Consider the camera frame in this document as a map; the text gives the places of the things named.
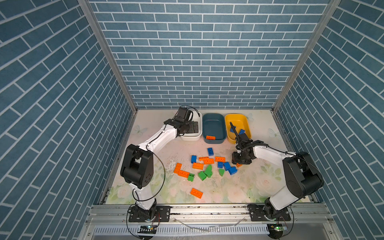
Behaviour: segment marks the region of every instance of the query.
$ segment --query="building block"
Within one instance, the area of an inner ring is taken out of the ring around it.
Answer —
[[[208,165],[204,173],[210,178],[212,176],[212,165]]]
[[[195,163],[193,163],[193,165],[192,165],[192,168],[193,168],[193,169],[203,170],[203,167],[204,167],[204,164],[202,164],[202,163],[198,163],[198,162],[195,162]]]
[[[234,175],[237,172],[237,169],[236,167],[231,167],[230,169],[228,169],[228,172],[229,174]]]
[[[188,178],[189,172],[186,172],[186,171],[183,171],[183,170],[179,170],[178,175],[181,176],[181,177]]]
[[[215,163],[215,161],[213,158],[208,158],[208,159],[204,160],[204,164],[214,164],[214,163]]]
[[[192,188],[192,191],[191,191],[191,194],[195,197],[198,197],[198,198],[201,198],[203,196],[203,193],[200,192],[199,190],[196,190],[194,188]]]
[[[228,171],[231,168],[231,165],[229,165],[229,162],[224,163],[224,169]]]
[[[225,162],[225,157],[215,157],[216,162]]]
[[[188,176],[188,181],[193,182],[193,179],[195,178],[195,175],[193,173],[190,173]]]
[[[220,168],[220,169],[218,170],[218,173],[220,174],[220,176],[223,176],[224,173],[225,173],[225,170],[222,169],[222,168]]]
[[[196,160],[197,160],[197,157],[196,157],[196,155],[192,155],[192,157],[191,157],[191,163],[194,163],[194,162],[196,162]]]
[[[204,181],[204,179],[207,178],[207,175],[203,171],[199,172],[198,176],[201,179],[201,181]]]
[[[175,167],[175,170],[173,172],[178,174],[180,169],[181,169],[181,163],[176,163],[176,167]]]
[[[213,156],[214,155],[214,151],[211,147],[207,148],[208,149],[208,155],[209,156]]]

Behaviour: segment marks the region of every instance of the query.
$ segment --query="blue brick wallpaper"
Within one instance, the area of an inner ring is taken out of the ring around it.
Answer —
[[[0,1],[0,239],[73,239],[132,111],[77,0]]]
[[[342,0],[278,116],[345,239],[384,239],[384,1]]]
[[[271,108],[329,0],[91,0],[138,108]]]

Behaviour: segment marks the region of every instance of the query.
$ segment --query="teal bin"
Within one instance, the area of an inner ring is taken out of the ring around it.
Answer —
[[[216,137],[216,140],[208,140],[207,136]],[[203,115],[203,137],[209,144],[223,143],[227,138],[224,116],[219,113],[207,113]]]

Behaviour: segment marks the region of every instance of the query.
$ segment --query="blue toy brick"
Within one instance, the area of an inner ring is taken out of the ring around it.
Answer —
[[[213,151],[213,149],[211,147],[208,148],[208,155],[209,156],[213,156],[214,155],[214,151]]]
[[[231,165],[229,165],[229,162],[225,162],[225,163],[223,164],[223,166],[224,166],[224,169],[225,169],[226,171],[228,171],[228,170],[231,168]]]
[[[197,160],[197,157],[196,157],[196,155],[192,155],[192,157],[191,157],[191,163],[194,163],[194,162],[196,162],[196,160]]]
[[[229,174],[234,175],[237,172],[237,169],[236,167],[231,167],[230,169],[228,169],[228,171],[229,171]]]

